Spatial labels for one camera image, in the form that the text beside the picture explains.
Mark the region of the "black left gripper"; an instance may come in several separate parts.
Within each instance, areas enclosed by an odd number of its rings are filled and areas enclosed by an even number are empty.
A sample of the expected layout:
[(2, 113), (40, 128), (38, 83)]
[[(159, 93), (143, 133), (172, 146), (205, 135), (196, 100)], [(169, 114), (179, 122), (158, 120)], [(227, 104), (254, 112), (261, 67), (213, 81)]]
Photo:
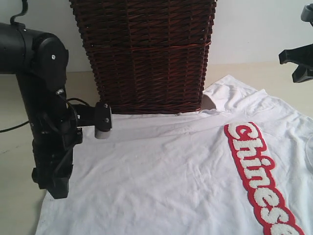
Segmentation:
[(39, 186), (47, 186), (54, 199), (67, 198), (73, 171), (73, 148), (82, 142), (77, 112), (69, 106), (56, 120), (46, 112), (39, 112), (36, 118), (39, 131), (32, 143), (35, 158), (33, 181)]

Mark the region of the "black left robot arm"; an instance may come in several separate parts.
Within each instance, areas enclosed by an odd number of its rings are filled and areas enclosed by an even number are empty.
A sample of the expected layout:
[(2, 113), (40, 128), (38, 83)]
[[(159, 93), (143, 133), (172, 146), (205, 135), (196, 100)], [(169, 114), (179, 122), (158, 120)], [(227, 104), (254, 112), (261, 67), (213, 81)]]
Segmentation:
[(54, 199), (68, 196), (73, 148), (82, 142), (77, 112), (66, 97), (68, 58), (51, 33), (0, 25), (0, 71), (16, 76), (33, 135), (32, 179)]

